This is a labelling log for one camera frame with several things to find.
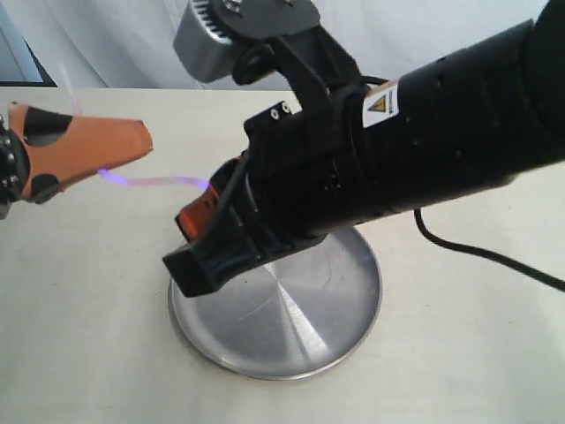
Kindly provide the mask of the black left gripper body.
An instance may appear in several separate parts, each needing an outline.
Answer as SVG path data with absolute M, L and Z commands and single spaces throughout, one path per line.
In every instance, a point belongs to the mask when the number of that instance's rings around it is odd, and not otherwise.
M 13 112 L 1 116 L 1 219 L 14 203 L 30 202 L 31 162 L 21 120 Z

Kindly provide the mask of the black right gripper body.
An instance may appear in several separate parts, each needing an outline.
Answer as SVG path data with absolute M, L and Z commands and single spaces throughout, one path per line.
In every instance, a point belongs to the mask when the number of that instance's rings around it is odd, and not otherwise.
M 244 125 L 249 146 L 233 190 L 233 222 L 261 247 L 303 247 L 330 232 L 396 214 L 381 165 L 371 157 L 376 125 L 397 114 L 395 83 L 353 83 L 315 94 L 294 90 L 301 110 L 269 111 Z

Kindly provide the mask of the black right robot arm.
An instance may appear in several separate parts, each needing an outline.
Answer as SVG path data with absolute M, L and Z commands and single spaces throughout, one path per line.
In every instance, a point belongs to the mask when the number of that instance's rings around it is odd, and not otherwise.
M 191 1 L 188 73 L 281 74 L 300 104 L 245 121 L 248 147 L 176 221 L 164 264 L 188 298 L 344 227 L 498 188 L 564 159 L 564 4 L 386 80 L 363 75 L 310 1 Z

